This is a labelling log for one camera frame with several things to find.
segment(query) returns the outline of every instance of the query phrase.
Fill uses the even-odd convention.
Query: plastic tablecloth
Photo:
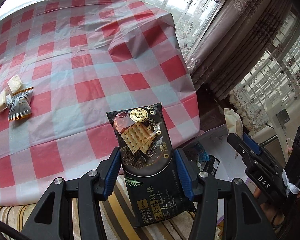
[[[173,147],[200,128],[172,15],[137,0],[47,0],[0,21],[0,92],[18,74],[32,117],[0,114],[0,205],[35,203],[117,146],[106,112],[162,102]]]

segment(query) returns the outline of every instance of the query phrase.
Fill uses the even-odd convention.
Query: brown curtain
[[[289,0],[230,0],[191,57],[195,88],[208,84],[224,99],[272,44],[290,7]]]

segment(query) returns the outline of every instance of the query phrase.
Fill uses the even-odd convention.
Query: striped fabric
[[[183,212],[170,220],[143,228],[133,228],[134,214],[123,175],[118,177],[114,192],[109,199],[99,203],[108,240],[186,240],[189,238],[194,220],[194,213],[192,212]],[[73,199],[72,205],[74,239],[80,240],[78,199]],[[0,220],[21,231],[34,207],[35,204],[0,206]],[[218,235],[215,239],[220,239],[219,236],[221,236],[222,231],[223,223],[220,223],[217,226]]]

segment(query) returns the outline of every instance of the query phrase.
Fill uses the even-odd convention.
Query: black snack bag
[[[107,113],[119,142],[135,228],[194,210],[185,197],[161,103]]]

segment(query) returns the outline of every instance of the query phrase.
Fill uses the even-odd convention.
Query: gold label
[[[144,122],[148,118],[148,112],[142,108],[133,109],[130,118],[133,122]]]
[[[137,204],[138,204],[138,208],[141,210],[141,209],[144,209],[144,208],[148,208],[148,202],[146,199],[142,199],[142,200],[139,200],[137,201]]]
[[[159,202],[155,199],[153,201],[150,201],[150,205],[151,205],[151,209],[152,209],[152,212],[154,214],[155,220],[157,220],[157,221],[162,220],[163,215],[162,215],[161,208],[159,206]]]

